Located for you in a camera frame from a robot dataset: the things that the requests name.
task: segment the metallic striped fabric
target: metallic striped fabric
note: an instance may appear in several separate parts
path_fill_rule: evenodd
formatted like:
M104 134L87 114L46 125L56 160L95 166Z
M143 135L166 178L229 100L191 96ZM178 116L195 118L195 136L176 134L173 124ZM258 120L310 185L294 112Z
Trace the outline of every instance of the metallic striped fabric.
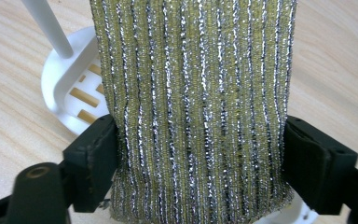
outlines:
M290 203L296 0L90 0L121 140L114 219L249 223Z

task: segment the ribbed knit textile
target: ribbed knit textile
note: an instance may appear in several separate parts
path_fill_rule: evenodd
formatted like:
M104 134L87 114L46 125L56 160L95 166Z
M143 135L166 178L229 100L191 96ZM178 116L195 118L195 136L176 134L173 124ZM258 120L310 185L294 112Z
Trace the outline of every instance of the ribbed knit textile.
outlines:
M118 129L114 219L248 223L290 203L296 0L90 0Z

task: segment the light wood tabletop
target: light wood tabletop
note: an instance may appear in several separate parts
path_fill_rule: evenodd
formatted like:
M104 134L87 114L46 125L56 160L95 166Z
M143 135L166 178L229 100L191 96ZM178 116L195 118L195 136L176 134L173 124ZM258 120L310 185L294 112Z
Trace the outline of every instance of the light wood tabletop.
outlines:
M87 0L48 2L67 35L93 25ZM40 90L50 51L21 1L0 0L0 198L21 170L60 162L76 138L48 111ZM299 1L289 102L290 115L358 152L358 1ZM315 223L345 223L347 215L344 208ZM107 210L72 220L113 222Z

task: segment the white plastic base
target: white plastic base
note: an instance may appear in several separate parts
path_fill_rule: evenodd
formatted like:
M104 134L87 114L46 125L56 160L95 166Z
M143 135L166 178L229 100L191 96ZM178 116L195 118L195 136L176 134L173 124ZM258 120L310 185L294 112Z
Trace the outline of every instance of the white plastic base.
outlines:
M292 203L281 211L260 218L255 224L310 224L319 215L310 210L296 193Z
M89 70L91 64L101 66L96 60L98 47L94 27L69 35L68 41L74 50L73 56L63 59L55 50L49 54L42 73L42 92L48 109L71 132L80 135L93 119L109 112L103 94L97 91L102 78ZM85 97L96 103L86 103L72 95L74 88L76 92L85 92Z

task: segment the white plastic rod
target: white plastic rod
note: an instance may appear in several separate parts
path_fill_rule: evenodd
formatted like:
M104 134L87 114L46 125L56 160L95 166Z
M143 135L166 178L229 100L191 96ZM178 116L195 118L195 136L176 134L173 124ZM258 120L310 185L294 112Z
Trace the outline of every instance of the white plastic rod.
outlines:
M31 13L40 29L42 29L43 33L45 33L45 36L60 57L64 59L70 58L74 54L74 51L63 33L57 18L48 5L48 1L22 0L22 3L27 7L28 11Z

